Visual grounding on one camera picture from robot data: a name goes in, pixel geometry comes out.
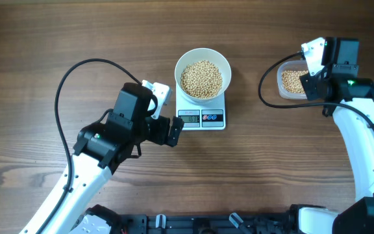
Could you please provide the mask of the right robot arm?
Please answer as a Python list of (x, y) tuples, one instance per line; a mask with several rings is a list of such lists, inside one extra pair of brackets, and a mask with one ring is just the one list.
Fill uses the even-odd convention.
[(323, 101), (345, 142), (355, 179), (355, 203), (338, 213), (298, 210), (302, 233), (374, 233), (374, 82), (358, 77), (356, 39), (326, 37), (302, 44), (308, 75), (300, 78), (309, 101)]

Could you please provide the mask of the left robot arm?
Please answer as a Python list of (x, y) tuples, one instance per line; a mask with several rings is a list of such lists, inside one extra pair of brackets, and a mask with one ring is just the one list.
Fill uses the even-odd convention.
[(90, 200), (106, 184), (118, 166), (140, 144), (150, 141), (174, 147), (184, 122), (160, 115), (171, 88), (160, 83), (125, 83), (116, 104), (78, 134), (67, 166), (43, 204), (23, 228), (23, 233), (69, 233)]

